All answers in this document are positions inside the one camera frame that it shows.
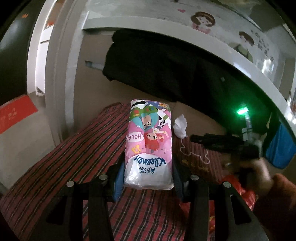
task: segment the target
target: white string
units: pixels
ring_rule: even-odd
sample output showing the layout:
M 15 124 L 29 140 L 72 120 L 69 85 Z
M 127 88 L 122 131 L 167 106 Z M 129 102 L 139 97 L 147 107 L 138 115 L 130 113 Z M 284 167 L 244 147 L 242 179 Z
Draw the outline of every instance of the white string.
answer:
M 179 150 L 180 150 L 180 152 L 181 152 L 183 155 L 185 155 L 185 156 L 190 156 L 190 155 L 192 154 L 192 155 L 198 156 L 204 164 L 210 164 L 210 159 L 207 157 L 207 155 L 208 155 L 208 150 L 207 150 L 207 149 L 206 149 L 207 153 L 205 154 L 205 158 L 208 159 L 208 162 L 204 162 L 204 160 L 202 159 L 202 157 L 201 157 L 200 155 L 197 155 L 197 154 L 195 154 L 195 153 L 193 153 L 193 152 L 190 152 L 189 154 L 185 154 L 185 153 L 181 150 L 181 149 L 186 148 L 186 147 L 184 146 L 183 142 L 182 142 L 182 139 L 181 139 L 181 144 L 182 144 L 182 147 L 180 147 Z

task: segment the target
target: red sleeve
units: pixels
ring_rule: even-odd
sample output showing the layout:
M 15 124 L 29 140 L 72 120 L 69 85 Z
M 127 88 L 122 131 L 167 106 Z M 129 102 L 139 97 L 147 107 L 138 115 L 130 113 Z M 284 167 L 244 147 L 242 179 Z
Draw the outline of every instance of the red sleeve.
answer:
M 256 202 L 254 214 L 276 240 L 290 240 L 296 227 L 296 186 L 282 174 L 270 192 Z

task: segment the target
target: metal bolt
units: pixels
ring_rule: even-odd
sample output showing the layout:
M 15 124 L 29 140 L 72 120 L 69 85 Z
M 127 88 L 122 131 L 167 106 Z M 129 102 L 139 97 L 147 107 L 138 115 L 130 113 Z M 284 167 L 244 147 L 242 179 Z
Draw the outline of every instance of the metal bolt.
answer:
M 107 178 L 108 178 L 107 174 L 102 174 L 102 175 L 99 176 L 99 179 L 102 180 L 102 181 L 106 180 Z
M 197 181 L 199 179 L 199 176 L 198 175 L 191 175 L 190 179 L 193 181 Z
M 231 187 L 231 184 L 229 182 L 224 182 L 223 186 L 226 187 L 226 188 L 229 188 L 229 187 Z
M 74 184 L 75 184 L 75 182 L 69 181 L 69 182 L 67 182 L 67 187 L 72 187 L 72 186 L 74 186 Z

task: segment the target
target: crumpled tissue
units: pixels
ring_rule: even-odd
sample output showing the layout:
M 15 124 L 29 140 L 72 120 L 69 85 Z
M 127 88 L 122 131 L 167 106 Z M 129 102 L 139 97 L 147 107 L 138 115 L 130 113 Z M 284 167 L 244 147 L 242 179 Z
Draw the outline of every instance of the crumpled tissue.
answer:
M 187 136 L 186 127 L 187 127 L 187 120 L 182 114 L 177 119 L 175 119 L 175 124 L 173 126 L 175 135 L 180 139 L 185 138 Z

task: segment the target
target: green light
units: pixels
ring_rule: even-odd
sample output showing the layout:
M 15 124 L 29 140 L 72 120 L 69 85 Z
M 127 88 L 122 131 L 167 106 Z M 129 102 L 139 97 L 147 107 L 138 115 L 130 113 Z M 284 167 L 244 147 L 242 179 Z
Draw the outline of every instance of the green light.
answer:
M 237 111 L 237 113 L 239 114 L 239 115 L 243 115 L 243 114 L 245 114 L 246 112 L 248 112 L 249 110 L 248 110 L 248 108 L 247 107 L 244 107 L 244 108 L 242 108 L 242 109 L 239 109 L 238 111 Z

